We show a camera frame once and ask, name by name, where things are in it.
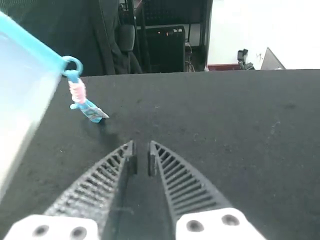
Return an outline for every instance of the black fabric surface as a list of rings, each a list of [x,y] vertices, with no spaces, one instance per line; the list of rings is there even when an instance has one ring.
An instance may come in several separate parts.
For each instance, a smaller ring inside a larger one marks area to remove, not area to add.
[[[176,151],[207,176],[268,240],[320,238],[320,71],[230,71],[84,78],[110,115],[70,110],[65,79],[0,205],[0,233],[42,213],[87,168],[130,139],[119,239],[167,239],[161,186],[147,177],[147,143]]]

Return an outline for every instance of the cable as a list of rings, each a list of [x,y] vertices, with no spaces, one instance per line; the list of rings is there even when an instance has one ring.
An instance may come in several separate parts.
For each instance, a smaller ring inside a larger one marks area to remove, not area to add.
[[[195,70],[195,67],[192,65],[191,62],[185,61],[185,63],[188,64],[188,67],[191,67],[191,71],[192,71],[192,72],[195,72],[195,71],[196,71],[196,70]]]
[[[190,42],[187,41],[187,42],[185,43],[185,45],[190,48],[190,54],[192,54],[192,47],[191,47],[191,45],[190,45]]]

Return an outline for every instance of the office chair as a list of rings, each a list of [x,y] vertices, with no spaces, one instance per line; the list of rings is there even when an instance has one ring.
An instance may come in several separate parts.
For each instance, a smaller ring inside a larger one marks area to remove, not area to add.
[[[134,42],[123,40],[131,27],[118,24],[118,0],[0,0],[0,10],[61,56],[80,59],[83,76],[141,70],[132,68]]]

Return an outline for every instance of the computer tower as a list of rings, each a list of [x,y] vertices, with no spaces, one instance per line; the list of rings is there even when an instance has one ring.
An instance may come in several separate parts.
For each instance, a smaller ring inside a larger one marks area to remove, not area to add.
[[[185,28],[180,25],[146,29],[151,72],[184,72],[185,39]]]

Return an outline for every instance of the blue keychain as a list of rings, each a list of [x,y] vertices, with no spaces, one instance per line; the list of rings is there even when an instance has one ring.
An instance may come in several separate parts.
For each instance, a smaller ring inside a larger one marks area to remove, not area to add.
[[[76,64],[76,70],[65,70],[63,73],[69,80],[70,92],[74,100],[74,104],[71,104],[70,108],[80,109],[94,123],[99,123],[102,118],[109,118],[106,113],[86,98],[86,86],[79,78],[83,71],[82,63],[72,56],[62,58],[68,63],[74,62]]]

